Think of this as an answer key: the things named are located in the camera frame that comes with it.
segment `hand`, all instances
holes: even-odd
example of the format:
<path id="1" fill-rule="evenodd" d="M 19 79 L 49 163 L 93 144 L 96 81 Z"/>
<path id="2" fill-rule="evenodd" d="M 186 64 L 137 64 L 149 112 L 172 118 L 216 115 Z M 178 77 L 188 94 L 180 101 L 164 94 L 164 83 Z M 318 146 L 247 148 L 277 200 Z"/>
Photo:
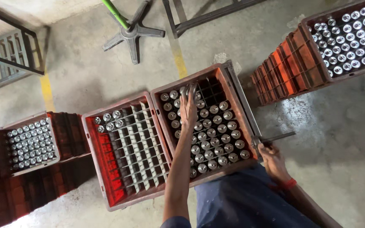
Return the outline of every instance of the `hand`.
<path id="1" fill-rule="evenodd" d="M 276 183 L 285 183 L 292 179 L 285 168 L 284 156 L 275 146 L 265 147 L 264 144 L 258 144 L 258 150 L 263 157 L 264 166 L 267 174 Z"/>
<path id="2" fill-rule="evenodd" d="M 182 127 L 193 129 L 197 121 L 197 106 L 194 104 L 194 87 L 189 87 L 188 100 L 185 91 L 180 98 L 180 114 Z"/>

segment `person's left hand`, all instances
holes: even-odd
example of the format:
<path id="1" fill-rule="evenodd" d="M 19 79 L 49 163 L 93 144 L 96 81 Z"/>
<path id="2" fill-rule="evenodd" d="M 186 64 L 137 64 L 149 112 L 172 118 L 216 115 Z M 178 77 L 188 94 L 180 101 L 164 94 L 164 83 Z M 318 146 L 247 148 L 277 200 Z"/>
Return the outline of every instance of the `person's left hand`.
<path id="1" fill-rule="evenodd" d="M 189 87 L 188 100 L 185 91 L 180 98 L 180 114 L 182 127 L 193 128 L 197 121 L 197 106 L 194 103 L 194 86 Z"/>

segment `yellow floor line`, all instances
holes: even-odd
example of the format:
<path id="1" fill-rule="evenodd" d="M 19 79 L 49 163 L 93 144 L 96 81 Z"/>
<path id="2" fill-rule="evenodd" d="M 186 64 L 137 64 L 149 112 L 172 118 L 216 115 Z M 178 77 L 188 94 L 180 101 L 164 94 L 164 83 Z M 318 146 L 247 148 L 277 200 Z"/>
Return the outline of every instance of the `yellow floor line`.
<path id="1" fill-rule="evenodd" d="M 56 111 L 53 103 L 52 88 L 50 86 L 50 79 L 47 70 L 45 69 L 45 75 L 40 77 L 40 85 L 42 87 L 43 99 L 45 100 L 46 111 Z"/>

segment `metal stand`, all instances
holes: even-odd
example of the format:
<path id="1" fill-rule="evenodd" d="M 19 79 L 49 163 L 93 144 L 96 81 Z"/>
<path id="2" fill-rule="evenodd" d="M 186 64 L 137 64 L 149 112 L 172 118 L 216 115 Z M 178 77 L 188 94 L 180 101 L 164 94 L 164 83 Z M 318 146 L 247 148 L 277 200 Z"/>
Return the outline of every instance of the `metal stand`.
<path id="1" fill-rule="evenodd" d="M 132 20 L 128 20 L 130 24 L 129 29 L 125 29 L 119 21 L 115 18 L 115 16 L 109 12 L 109 16 L 119 25 L 120 32 L 117 33 L 112 39 L 108 40 L 102 49 L 107 51 L 113 48 L 115 45 L 119 44 L 122 41 L 127 41 L 129 45 L 129 50 L 131 53 L 132 63 L 139 64 L 140 63 L 140 54 L 139 54 L 139 38 L 141 36 L 147 37 L 164 37 L 165 31 L 159 29 L 146 28 L 141 26 L 139 23 L 142 20 L 142 15 L 145 8 L 148 6 L 149 1 L 144 0 L 138 10 L 136 11 Z"/>
<path id="2" fill-rule="evenodd" d="M 264 2 L 265 0 L 232 0 L 232 4 L 226 7 L 222 7 L 220 9 L 217 9 L 215 11 L 212 11 L 210 13 L 206 13 L 204 15 L 201 15 L 196 18 L 192 18 L 190 20 L 186 20 L 186 16 L 183 15 L 184 19 L 180 17 L 180 21 L 183 21 L 179 24 L 174 23 L 173 14 L 171 12 L 170 8 L 170 2 L 169 0 L 163 0 L 165 12 L 167 13 L 168 20 L 170 22 L 171 30 L 173 31 L 174 38 L 178 39 L 187 29 L 193 28 L 195 26 L 201 25 L 206 22 L 210 22 L 213 19 L 223 17 L 225 15 L 228 15 L 230 13 L 234 13 L 236 11 L 242 10 L 244 8 L 256 5 L 257 3 Z M 178 5 L 178 7 L 182 8 L 182 4 L 180 0 L 174 0 L 175 5 Z"/>

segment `person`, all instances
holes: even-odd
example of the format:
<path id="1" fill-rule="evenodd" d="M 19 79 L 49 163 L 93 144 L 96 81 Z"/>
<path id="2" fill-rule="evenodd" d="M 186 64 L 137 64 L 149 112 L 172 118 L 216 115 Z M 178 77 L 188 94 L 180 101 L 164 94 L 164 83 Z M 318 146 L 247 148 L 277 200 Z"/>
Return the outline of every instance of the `person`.
<path id="1" fill-rule="evenodd" d="M 165 187 L 161 228 L 191 227 L 188 214 L 193 87 L 181 96 L 181 135 Z M 341 227 L 289 175 L 274 146 L 258 145 L 260 164 L 195 187 L 197 227 Z"/>

